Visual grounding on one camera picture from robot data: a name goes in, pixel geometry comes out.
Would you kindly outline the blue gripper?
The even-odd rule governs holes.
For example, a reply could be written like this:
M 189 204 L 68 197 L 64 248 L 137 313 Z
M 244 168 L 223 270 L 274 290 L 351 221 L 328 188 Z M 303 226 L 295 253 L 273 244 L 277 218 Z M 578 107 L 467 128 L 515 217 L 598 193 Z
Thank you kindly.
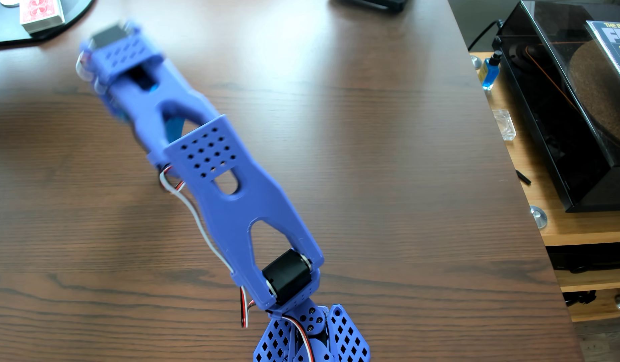
M 113 97 L 105 97 L 105 107 L 108 112 L 116 118 L 118 121 L 124 124 L 133 124 L 133 120 L 129 117 L 128 113 L 122 107 L 122 105 Z M 183 117 L 171 117 L 165 121 L 164 124 L 166 130 L 166 136 L 168 144 L 178 140 L 182 136 L 184 128 Z

